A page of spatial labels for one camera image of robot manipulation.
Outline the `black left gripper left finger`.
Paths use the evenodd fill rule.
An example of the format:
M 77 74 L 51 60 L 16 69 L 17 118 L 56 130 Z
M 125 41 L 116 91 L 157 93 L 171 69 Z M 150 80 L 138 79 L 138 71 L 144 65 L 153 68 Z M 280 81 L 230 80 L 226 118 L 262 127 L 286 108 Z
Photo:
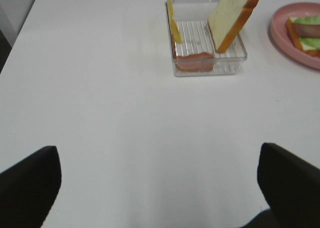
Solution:
M 0 174 L 0 226 L 41 227 L 62 183 L 55 146 L 32 153 Z

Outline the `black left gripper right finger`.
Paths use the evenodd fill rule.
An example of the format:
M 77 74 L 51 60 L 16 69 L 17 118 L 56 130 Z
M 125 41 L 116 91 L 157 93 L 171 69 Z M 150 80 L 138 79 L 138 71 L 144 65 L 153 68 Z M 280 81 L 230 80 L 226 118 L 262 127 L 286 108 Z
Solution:
M 319 227 L 319 168 L 275 143 L 264 143 L 257 182 L 269 209 L 245 227 Z

